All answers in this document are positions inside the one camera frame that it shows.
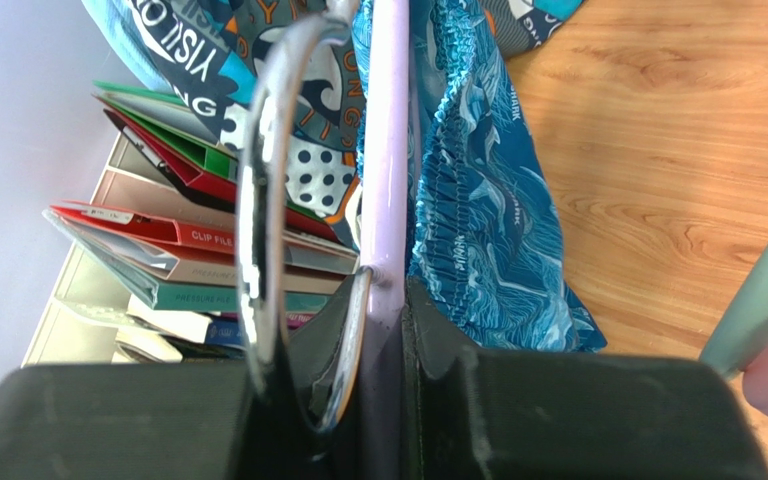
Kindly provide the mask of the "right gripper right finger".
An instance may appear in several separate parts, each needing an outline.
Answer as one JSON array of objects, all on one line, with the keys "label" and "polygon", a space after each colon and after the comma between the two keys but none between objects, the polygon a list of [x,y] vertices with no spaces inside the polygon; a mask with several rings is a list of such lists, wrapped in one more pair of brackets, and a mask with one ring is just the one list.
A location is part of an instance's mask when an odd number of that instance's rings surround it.
[{"label": "right gripper right finger", "polygon": [[768,479],[731,389],[702,363],[483,348],[418,279],[405,300],[406,479]]}]

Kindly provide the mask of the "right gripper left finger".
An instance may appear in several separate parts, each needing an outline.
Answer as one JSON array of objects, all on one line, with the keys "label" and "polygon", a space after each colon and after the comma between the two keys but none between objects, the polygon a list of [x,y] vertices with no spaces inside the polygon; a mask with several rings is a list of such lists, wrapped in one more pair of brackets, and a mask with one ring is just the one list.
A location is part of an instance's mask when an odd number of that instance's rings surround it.
[{"label": "right gripper left finger", "polygon": [[271,359],[41,365],[0,384],[0,479],[352,479],[361,279]]}]

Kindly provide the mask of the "purple hanger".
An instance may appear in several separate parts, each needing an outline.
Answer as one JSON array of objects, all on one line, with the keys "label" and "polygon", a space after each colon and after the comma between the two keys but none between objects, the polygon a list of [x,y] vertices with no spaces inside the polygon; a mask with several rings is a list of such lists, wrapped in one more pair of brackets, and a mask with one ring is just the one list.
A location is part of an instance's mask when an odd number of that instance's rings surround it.
[{"label": "purple hanger", "polygon": [[285,164],[297,97],[313,52],[349,39],[355,1],[331,1],[292,24],[258,76],[239,158],[236,262],[239,318],[260,399],[288,407],[309,455],[331,444],[352,397],[360,405],[359,473],[399,475],[401,327],[404,305],[410,113],[410,8],[374,4],[364,137],[359,269],[351,285],[334,387],[312,420],[299,401],[287,355],[283,313]]}]

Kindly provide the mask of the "blue shark print shorts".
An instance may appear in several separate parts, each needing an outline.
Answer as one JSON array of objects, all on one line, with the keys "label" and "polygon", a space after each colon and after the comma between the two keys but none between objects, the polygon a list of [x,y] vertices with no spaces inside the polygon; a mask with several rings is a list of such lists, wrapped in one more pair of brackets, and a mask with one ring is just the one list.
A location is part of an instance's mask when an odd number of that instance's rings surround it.
[{"label": "blue shark print shorts", "polygon": [[512,50],[546,42],[573,1],[414,1],[412,65],[419,135],[408,154],[406,270],[481,346],[603,349],[606,338],[564,278],[558,211],[506,68]]}]

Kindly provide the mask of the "patterned navy orange shorts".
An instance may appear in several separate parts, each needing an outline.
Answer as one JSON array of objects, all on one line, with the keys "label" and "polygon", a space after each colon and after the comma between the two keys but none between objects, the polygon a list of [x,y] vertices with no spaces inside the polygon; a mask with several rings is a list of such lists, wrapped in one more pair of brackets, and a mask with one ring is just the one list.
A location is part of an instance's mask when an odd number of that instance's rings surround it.
[{"label": "patterned navy orange shorts", "polygon": [[[370,1],[125,1],[140,78],[178,96],[233,152],[254,116],[276,108],[292,136],[287,199],[354,248],[370,70]],[[578,9],[575,1],[415,1],[410,31],[419,80],[417,198],[427,230],[447,236],[480,210],[480,188],[504,181],[512,199],[543,199],[528,126],[505,67]]]}]

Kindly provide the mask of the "light blue shorts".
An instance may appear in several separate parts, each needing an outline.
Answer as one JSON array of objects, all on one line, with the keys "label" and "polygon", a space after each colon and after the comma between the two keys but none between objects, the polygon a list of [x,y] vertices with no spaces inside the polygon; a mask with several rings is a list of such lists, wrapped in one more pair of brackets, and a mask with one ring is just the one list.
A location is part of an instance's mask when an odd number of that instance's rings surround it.
[{"label": "light blue shorts", "polygon": [[144,87],[173,93],[143,43],[129,1],[82,0],[82,5],[114,53]]}]

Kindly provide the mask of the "books in organizer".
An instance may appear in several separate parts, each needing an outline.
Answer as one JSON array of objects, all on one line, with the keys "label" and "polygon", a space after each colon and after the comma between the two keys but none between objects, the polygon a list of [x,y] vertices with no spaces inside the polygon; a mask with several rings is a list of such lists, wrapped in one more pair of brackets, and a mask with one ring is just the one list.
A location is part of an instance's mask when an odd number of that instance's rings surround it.
[{"label": "books in organizer", "polygon": [[[288,329],[292,331],[303,326],[322,310],[328,299],[328,295],[287,293],[285,314]],[[154,310],[134,295],[128,300],[126,313],[175,339],[237,350],[244,345],[239,322],[234,314]]]}]

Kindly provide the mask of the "white file organizer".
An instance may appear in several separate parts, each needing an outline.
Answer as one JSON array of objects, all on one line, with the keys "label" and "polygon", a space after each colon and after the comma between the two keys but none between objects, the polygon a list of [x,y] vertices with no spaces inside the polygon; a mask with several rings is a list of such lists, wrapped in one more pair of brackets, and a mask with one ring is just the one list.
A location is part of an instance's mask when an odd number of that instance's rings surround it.
[{"label": "white file organizer", "polygon": [[[137,147],[119,134],[101,173],[92,204],[138,212],[180,216],[224,226],[230,213],[188,201],[160,178]],[[112,273],[71,247],[24,357],[25,366],[42,363],[111,363],[117,328],[91,316],[124,311],[130,292]]]}]

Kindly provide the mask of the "red clip file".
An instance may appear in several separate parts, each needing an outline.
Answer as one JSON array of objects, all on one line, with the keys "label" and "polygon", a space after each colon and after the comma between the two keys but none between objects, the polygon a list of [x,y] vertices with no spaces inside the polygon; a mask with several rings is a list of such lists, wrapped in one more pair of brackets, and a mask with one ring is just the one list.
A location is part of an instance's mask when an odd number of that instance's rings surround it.
[{"label": "red clip file", "polygon": [[[213,227],[183,220],[102,207],[86,203],[53,205],[53,213],[64,220],[92,231],[102,231],[143,248],[169,252],[173,249],[186,253],[207,254],[217,263],[225,262],[236,253],[232,227]],[[356,255],[333,242],[310,235],[283,231],[281,238],[272,242],[284,249],[284,261],[294,267],[332,274],[348,275],[355,270]]]}]

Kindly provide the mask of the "dark red clip folder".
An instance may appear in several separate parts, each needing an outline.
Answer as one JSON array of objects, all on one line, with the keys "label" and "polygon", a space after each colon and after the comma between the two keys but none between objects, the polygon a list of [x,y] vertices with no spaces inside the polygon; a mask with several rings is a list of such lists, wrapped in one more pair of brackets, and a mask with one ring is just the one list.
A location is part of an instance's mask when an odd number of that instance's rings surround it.
[{"label": "dark red clip folder", "polygon": [[185,198],[197,205],[235,212],[237,188],[227,177],[236,166],[235,160],[111,104],[104,113]]}]

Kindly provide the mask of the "green folder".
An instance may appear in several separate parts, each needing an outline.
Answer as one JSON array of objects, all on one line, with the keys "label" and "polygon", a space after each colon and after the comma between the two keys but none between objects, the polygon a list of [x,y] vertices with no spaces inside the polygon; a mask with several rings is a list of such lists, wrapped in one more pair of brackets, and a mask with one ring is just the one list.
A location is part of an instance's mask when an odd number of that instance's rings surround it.
[{"label": "green folder", "polygon": [[100,96],[206,149],[205,168],[235,183],[238,161],[178,97],[143,87],[95,80]]}]

